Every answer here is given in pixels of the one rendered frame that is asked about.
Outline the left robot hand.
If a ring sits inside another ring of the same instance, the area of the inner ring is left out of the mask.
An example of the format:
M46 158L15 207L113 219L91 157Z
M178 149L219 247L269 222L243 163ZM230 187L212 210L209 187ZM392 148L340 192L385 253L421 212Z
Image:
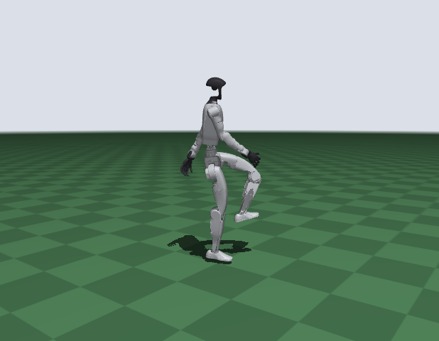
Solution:
M190 172L192 173L193 171L192 171L192 166L191 166L191 164L192 164L192 160L194 160L194 158L191 158L190 156L191 156L191 154L192 154L192 151L189 151L189 153L188 153L188 155L187 155L187 159L185 159L184 160L184 162L183 162L183 164L182 164L182 166L181 166L181 168L180 168L180 171L185 175L185 176L189 176L188 175L188 169L190 168ZM186 175L187 174L187 175Z

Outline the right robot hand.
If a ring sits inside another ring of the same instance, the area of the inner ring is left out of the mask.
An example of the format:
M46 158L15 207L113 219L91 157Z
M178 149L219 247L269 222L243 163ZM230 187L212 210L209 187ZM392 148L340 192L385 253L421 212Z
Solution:
M243 157L249 159L250 163L252 163L254 165L254 168L259 164L259 162L260 162L259 160L261 160L256 154L259 155L259 153L254 153L254 152L251 152L251 151L249 151L248 156L245 156L244 154L241 153L241 155Z

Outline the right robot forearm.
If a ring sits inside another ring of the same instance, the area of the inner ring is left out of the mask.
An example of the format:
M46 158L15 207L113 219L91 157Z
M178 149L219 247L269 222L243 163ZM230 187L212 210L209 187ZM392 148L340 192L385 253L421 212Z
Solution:
M229 133L224 133L222 135L222 139L227 144L228 147L233 148L237 153L242 153L245 156L248 156L249 150L244 148L243 145L240 145L234 138L231 137Z

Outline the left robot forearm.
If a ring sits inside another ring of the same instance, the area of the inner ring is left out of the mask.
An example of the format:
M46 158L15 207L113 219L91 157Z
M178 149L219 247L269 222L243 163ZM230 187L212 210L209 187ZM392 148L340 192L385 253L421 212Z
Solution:
M202 137L201 137L200 132L199 132L198 135L196 136L195 143L193 144L193 146L190 149L190 151L192 151L192 154L190 156L191 158L196 157L197 153L200 150L201 145L202 145Z

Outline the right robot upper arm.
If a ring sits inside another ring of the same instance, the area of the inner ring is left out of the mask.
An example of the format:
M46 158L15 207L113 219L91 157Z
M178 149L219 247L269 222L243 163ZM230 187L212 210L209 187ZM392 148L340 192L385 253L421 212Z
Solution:
M228 132L224 131L224 124L223 124L221 116L220 116L219 108L217 106L208 107L207 114L208 114L209 118L212 120L215 131L217 132L217 135L218 135L220 141L224 142L224 140L222 139L222 135L224 133L228 133Z

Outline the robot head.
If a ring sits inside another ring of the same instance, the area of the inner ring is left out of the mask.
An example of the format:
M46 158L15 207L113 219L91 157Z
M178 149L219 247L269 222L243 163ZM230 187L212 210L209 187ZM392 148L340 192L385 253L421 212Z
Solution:
M217 90L217 88L218 88L218 91L219 91L219 95L216 97L210 97L207 104L211 104L211 103L213 103L213 101L216 102L218 99L222 99L221 89L225 84L226 84L226 82L218 77L212 77L207 81L207 83L206 83L207 86L212 87L212 90Z

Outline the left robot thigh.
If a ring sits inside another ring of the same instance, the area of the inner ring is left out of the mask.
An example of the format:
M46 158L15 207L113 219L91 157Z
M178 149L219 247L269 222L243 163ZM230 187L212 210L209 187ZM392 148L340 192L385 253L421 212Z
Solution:
M247 178L249 182L257 183L260 181L260 173L249 162L230 153L218 153L221 157L220 168L223 168L223 165L226 163L227 167L230 167L231 169L235 169L237 171L246 171L248 173Z

